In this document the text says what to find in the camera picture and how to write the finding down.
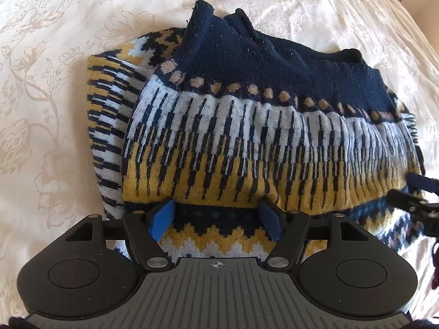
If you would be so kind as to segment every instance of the blue gripper pad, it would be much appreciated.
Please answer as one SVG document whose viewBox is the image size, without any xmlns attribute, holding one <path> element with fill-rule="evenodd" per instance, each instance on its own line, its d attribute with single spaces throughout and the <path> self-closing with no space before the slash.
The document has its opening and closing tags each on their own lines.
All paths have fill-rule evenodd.
<svg viewBox="0 0 439 329">
<path fill-rule="evenodd" d="M 274 204 L 270 204 L 267 200 L 261 200 L 258 204 L 258 212 L 259 220 L 265 227 L 265 230 L 267 230 L 271 239 L 277 242 L 282 237 L 284 229 L 280 214 L 273 209 L 274 206 Z"/>
<path fill-rule="evenodd" d="M 170 198 L 157 204 L 147 213 L 149 220 L 149 233 L 155 241 L 160 241 L 163 237 L 166 229 L 174 221 L 174 215 L 175 201 Z"/>
</svg>

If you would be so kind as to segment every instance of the white bedspread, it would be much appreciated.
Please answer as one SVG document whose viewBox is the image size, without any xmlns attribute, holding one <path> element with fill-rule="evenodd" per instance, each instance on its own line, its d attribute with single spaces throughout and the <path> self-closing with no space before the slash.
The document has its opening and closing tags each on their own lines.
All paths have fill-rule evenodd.
<svg viewBox="0 0 439 329">
<path fill-rule="evenodd" d="M 25 309 L 23 264 L 102 209 L 86 122 L 87 56 L 183 27 L 196 0 L 0 0 L 0 322 Z M 357 48 L 413 110 L 428 175 L 439 176 L 439 60 L 397 0 L 206 0 L 256 29 L 319 51 Z M 431 240 L 405 254 L 420 281 L 414 317 L 439 309 Z"/>
</svg>

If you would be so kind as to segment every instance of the black clamp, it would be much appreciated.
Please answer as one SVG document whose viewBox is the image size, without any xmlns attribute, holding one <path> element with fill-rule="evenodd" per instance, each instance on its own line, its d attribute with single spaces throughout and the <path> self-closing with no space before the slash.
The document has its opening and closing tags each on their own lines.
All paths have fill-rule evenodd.
<svg viewBox="0 0 439 329">
<path fill-rule="evenodd" d="M 439 196 L 437 179 L 410 172 L 407 174 L 407 185 L 410 191 L 424 190 Z M 412 221 L 421 222 L 426 236 L 439 237 L 439 203 L 428 203 L 425 199 L 396 189 L 388 191 L 386 201 L 394 208 L 409 212 Z"/>
</svg>

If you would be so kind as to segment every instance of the sweater sleeve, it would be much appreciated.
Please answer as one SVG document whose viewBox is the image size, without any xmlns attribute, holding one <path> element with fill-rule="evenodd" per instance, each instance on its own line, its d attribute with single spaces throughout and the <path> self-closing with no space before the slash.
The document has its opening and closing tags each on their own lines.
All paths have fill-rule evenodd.
<svg viewBox="0 0 439 329">
<path fill-rule="evenodd" d="M 181 43 L 184 29 L 153 32 L 88 59 L 88 135 L 105 213 L 124 214 L 120 174 L 123 137 L 133 107 L 155 67 Z"/>
</svg>

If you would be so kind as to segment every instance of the patterned sweater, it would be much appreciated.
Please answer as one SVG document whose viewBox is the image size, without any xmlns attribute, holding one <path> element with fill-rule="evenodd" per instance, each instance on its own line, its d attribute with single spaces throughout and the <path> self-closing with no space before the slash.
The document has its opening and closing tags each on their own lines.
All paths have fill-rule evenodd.
<svg viewBox="0 0 439 329">
<path fill-rule="evenodd" d="M 414 117 L 355 49 L 319 53 L 198 1 L 186 29 L 90 57 L 88 106 L 107 215 L 171 196 L 160 244 L 173 260 L 264 258 L 274 243 L 254 210 L 262 196 L 345 213 L 397 250 L 418 236 L 383 198 L 419 172 Z"/>
</svg>

